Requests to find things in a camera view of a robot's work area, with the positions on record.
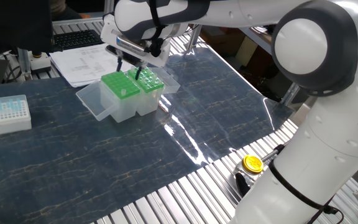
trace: black keyboard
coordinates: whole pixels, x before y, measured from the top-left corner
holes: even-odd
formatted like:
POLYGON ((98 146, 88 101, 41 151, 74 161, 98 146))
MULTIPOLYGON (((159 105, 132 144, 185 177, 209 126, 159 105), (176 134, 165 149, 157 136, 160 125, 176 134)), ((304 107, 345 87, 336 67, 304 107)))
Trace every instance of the black keyboard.
POLYGON ((102 44, 99 34, 95 30, 83 30, 66 34, 54 35, 55 49, 68 50, 78 47, 87 47, 96 44, 102 44))

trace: transparent plastic box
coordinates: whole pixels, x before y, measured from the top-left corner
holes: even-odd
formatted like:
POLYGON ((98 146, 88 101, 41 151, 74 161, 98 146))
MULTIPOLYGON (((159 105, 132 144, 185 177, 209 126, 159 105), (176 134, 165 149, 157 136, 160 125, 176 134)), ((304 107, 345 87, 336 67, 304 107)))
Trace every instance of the transparent plastic box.
POLYGON ((31 116, 25 95, 0 98, 0 134, 31 129, 31 116))
POLYGON ((163 68, 150 68, 152 72, 156 73, 159 79, 164 83, 164 90, 162 94, 176 93, 180 87, 179 83, 173 79, 163 68))
POLYGON ((76 93, 82 104, 101 121, 118 109, 116 100, 109 90, 95 81, 76 93))
POLYGON ((135 116, 140 89, 123 72, 104 75, 77 92, 93 116, 101 121, 109 114, 118 122, 135 116))
POLYGON ((138 68, 131 69, 127 75, 140 88, 140 101, 136 111, 143 116, 158 108, 164 83, 147 67, 140 72, 139 79, 136 80, 137 71, 138 68))

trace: dark marble-patterned surface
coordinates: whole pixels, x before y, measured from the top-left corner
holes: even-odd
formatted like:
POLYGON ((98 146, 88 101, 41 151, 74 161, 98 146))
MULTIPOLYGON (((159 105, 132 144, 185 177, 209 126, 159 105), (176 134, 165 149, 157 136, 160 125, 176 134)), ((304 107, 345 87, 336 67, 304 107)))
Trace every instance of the dark marble-patterned surface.
POLYGON ((88 224, 278 128, 290 110, 208 49, 172 56, 181 88, 156 112, 96 121, 61 78, 0 85, 25 94, 32 129, 0 136, 0 221, 88 224))

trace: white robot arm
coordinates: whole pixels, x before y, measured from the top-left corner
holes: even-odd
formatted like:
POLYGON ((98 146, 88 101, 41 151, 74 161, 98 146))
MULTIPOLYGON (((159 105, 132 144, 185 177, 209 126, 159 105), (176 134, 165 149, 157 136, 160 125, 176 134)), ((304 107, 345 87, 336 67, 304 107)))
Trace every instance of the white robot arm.
POLYGON ((167 37, 184 33, 187 23, 278 23, 272 40, 277 67, 320 97, 230 224, 307 223, 358 170, 358 0, 120 0, 115 18, 108 15, 104 23, 103 41, 161 67, 167 37), (152 55, 158 39, 161 53, 152 55))

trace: white paper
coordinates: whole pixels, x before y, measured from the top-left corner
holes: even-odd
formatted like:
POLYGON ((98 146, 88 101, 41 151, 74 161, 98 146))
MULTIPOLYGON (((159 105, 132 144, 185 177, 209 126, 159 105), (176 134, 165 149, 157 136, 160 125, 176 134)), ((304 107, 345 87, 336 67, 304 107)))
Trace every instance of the white paper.
MULTIPOLYGON (((100 44, 55 52, 50 54, 50 58, 72 87, 84 86, 117 70, 117 56, 109 53, 106 46, 100 44)), ((122 61, 123 72, 131 67, 130 63, 122 61)))

